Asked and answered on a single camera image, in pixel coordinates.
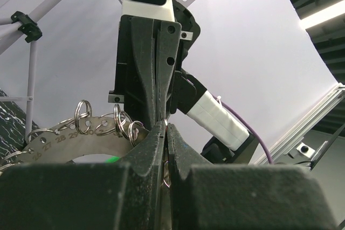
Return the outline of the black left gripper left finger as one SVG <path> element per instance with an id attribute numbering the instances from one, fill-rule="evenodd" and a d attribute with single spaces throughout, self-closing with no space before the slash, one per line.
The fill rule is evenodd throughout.
<path id="1" fill-rule="evenodd" d="M 32 164 L 1 175 L 1 229 L 160 229 L 166 124 L 115 163 Z"/>

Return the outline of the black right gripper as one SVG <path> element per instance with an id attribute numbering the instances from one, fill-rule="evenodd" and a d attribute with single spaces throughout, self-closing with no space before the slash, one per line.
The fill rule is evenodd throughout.
<path id="1" fill-rule="evenodd" d="M 172 3 L 174 22 L 128 15 L 120 19 L 115 87 L 108 101 L 122 103 L 132 120 L 145 125 L 178 109 L 187 113 L 201 95 L 196 79 L 182 68 L 201 28 L 187 8 Z"/>

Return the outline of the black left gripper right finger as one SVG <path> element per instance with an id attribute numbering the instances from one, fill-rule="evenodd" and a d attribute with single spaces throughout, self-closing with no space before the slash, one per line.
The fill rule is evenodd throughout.
<path id="1" fill-rule="evenodd" d="M 173 229 L 336 229 L 318 183 L 294 165 L 212 164 L 167 127 Z"/>

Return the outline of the key with green tag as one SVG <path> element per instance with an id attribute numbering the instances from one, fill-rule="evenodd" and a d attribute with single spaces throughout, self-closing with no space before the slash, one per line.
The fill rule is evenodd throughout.
<path id="1" fill-rule="evenodd" d="M 120 159 L 120 157 L 114 156 L 114 157 L 111 157 L 111 158 L 105 160 L 105 163 L 115 163 L 115 162 L 117 162 L 119 159 Z"/>

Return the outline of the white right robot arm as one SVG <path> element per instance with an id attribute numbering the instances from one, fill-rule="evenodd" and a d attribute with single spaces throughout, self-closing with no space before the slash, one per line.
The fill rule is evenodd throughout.
<path id="1" fill-rule="evenodd" d="M 202 150 L 206 159 L 240 162 L 258 138 L 182 67 L 200 32 L 191 12 L 176 0 L 161 6 L 124 0 L 108 101 L 123 104 L 127 116 L 147 129 L 180 111 L 211 134 Z"/>

